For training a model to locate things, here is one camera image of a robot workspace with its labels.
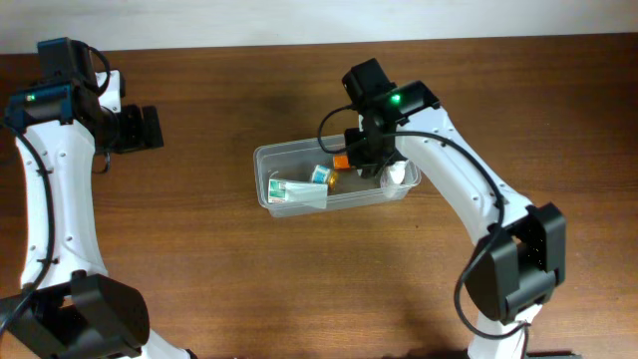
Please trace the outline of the white spray bottle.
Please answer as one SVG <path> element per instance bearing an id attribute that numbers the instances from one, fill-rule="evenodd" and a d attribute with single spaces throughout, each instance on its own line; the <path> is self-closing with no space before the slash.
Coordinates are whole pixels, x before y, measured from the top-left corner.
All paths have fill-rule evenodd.
<path id="1" fill-rule="evenodd" d="M 384 167 L 380 177 L 380 188 L 388 200 L 403 197 L 409 190 L 404 186 L 407 164 L 407 161 L 398 161 Z"/>

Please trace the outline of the orange tablet tube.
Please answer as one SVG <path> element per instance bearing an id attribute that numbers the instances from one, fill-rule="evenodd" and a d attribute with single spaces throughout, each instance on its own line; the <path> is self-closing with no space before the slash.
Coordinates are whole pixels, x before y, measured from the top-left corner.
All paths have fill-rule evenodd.
<path id="1" fill-rule="evenodd" d="M 335 155 L 332 163 L 335 171 L 347 171 L 351 168 L 347 155 Z"/>

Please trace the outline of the small amber jar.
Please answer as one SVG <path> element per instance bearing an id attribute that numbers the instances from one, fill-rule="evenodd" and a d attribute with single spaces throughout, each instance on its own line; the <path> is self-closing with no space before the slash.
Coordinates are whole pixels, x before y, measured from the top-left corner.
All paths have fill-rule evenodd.
<path id="1" fill-rule="evenodd" d="M 338 180 L 338 174 L 327 167 L 316 165 L 310 177 L 312 183 L 326 184 L 329 191 L 335 189 Z"/>

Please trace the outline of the white green medicine box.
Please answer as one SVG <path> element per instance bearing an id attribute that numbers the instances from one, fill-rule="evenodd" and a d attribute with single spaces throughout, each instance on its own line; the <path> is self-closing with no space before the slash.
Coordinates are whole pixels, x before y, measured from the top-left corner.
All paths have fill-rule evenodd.
<path id="1" fill-rule="evenodd" d="M 269 203 L 300 203 L 320 209 L 327 206 L 328 185 L 325 183 L 270 179 L 266 192 Z"/>

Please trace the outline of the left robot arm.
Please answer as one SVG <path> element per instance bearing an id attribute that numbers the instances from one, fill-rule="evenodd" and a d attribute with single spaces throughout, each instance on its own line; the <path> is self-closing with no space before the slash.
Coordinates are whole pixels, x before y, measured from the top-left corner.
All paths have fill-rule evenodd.
<path id="1" fill-rule="evenodd" d="M 104 265 L 92 197 L 95 157 L 163 144 L 155 107 L 123 105 L 118 70 L 70 38 L 37 46 L 43 76 L 13 94 L 3 124 L 25 175 L 28 248 L 1 329 L 41 358 L 188 358 L 151 328 L 145 300 Z"/>

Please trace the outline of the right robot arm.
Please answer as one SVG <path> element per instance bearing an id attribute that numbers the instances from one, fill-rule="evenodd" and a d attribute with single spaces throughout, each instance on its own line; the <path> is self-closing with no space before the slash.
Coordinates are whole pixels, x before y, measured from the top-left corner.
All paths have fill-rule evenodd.
<path id="1" fill-rule="evenodd" d="M 475 247 L 454 289 L 474 334 L 470 358 L 528 357 L 529 328 L 566 275 L 566 219 L 534 205 L 502 180 L 463 139 L 421 81 L 391 82 L 376 59 L 352 67 L 342 85 L 360 124 L 345 132 L 348 161 L 361 177 L 396 188 L 416 166 L 465 226 Z"/>

